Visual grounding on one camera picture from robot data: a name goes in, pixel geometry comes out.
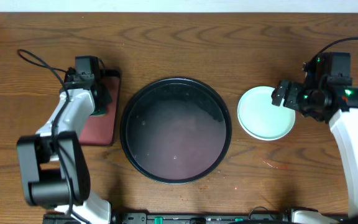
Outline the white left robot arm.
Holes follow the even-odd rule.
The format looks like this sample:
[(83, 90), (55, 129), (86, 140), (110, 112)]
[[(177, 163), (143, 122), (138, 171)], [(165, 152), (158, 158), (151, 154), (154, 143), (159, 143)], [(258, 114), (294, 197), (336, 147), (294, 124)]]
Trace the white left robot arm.
[(104, 63), (79, 56), (59, 78), (59, 103), (48, 121), (16, 144), (25, 201), (53, 209), (80, 223), (111, 223), (111, 204), (90, 186), (79, 136), (87, 119), (106, 113), (111, 102), (103, 84)]

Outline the pale green plate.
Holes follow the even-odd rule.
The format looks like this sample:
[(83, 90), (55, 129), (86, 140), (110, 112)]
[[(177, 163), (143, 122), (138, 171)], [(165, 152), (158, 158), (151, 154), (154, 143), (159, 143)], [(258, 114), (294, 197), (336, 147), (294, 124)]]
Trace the pale green plate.
[(251, 88), (241, 96), (237, 106), (239, 124), (252, 137), (263, 141), (284, 137), (296, 120), (293, 110), (272, 104), (273, 91), (270, 86)]

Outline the green scrubbing sponge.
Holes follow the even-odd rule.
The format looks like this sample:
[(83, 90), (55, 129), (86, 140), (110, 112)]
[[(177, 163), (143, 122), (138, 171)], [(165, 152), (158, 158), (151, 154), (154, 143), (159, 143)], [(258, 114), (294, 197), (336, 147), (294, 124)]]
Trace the green scrubbing sponge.
[(106, 108), (99, 108), (98, 110), (95, 110), (91, 115), (92, 116), (104, 116), (107, 113)]

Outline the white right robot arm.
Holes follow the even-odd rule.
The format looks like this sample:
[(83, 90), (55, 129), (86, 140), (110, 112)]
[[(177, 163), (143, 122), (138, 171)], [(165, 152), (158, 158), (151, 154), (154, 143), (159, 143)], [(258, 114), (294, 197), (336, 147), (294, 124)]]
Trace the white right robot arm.
[(347, 223), (358, 223), (358, 87), (351, 78), (351, 55), (316, 54), (304, 64), (303, 83), (282, 80), (272, 104), (329, 125), (337, 143), (348, 191)]

